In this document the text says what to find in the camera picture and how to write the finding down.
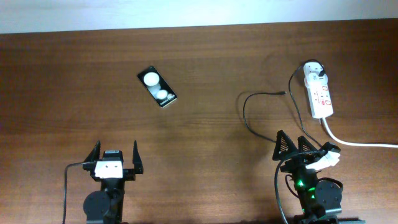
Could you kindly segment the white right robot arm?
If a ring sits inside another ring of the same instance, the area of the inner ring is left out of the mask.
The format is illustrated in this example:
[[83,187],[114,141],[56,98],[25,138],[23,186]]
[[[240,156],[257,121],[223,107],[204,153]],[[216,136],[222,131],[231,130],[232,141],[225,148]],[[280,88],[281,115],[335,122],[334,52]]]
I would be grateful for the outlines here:
[[278,176],[283,172],[294,182],[295,196],[299,199],[302,214],[294,216],[295,223],[338,223],[341,213],[343,184],[317,174],[340,161],[341,149],[330,142],[317,149],[304,136],[298,138],[296,146],[283,130],[277,132],[273,161],[277,161],[274,174],[274,189],[277,206],[284,223],[287,217],[279,195]]

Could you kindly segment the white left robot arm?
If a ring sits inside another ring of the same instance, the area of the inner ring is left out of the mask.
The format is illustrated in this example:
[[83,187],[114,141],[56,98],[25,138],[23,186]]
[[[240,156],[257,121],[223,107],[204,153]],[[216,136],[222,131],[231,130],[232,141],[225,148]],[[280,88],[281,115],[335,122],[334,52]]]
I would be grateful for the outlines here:
[[136,175],[144,173],[142,160],[136,142],[132,149],[133,168],[123,167],[122,151],[104,151],[100,157],[100,149],[101,143],[98,141],[83,162],[83,169],[101,184],[100,189],[90,193],[83,203],[86,222],[121,223],[125,183],[134,181]]

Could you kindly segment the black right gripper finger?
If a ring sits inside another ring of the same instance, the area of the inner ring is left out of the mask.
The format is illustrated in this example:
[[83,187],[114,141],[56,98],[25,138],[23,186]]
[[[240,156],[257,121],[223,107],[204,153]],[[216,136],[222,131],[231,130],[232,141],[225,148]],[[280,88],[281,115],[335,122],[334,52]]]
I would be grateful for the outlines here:
[[283,130],[277,132],[274,153],[272,155],[273,161],[280,161],[288,155],[296,153],[298,151],[299,150],[296,145]]
[[298,137],[299,152],[317,152],[318,149],[304,136]]

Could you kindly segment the black Galaxy flip phone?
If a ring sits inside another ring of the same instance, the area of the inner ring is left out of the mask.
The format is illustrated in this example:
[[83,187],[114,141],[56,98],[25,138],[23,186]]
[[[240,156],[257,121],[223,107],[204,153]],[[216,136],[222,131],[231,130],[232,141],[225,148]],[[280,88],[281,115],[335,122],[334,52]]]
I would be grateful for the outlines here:
[[177,94],[154,66],[151,65],[138,73],[137,78],[161,108],[177,100]]

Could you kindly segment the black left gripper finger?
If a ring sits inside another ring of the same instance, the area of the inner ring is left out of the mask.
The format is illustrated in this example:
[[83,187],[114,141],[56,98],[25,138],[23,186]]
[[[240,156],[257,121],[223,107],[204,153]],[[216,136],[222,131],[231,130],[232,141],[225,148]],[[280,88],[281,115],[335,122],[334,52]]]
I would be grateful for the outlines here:
[[137,141],[134,141],[133,145],[133,150],[132,150],[132,163],[134,165],[135,170],[143,170],[143,164],[141,157],[139,155],[138,147],[137,147]]
[[100,159],[100,149],[101,149],[101,142],[98,140],[93,148],[93,150],[88,154],[86,159],[83,161],[84,163],[92,163],[96,162]]

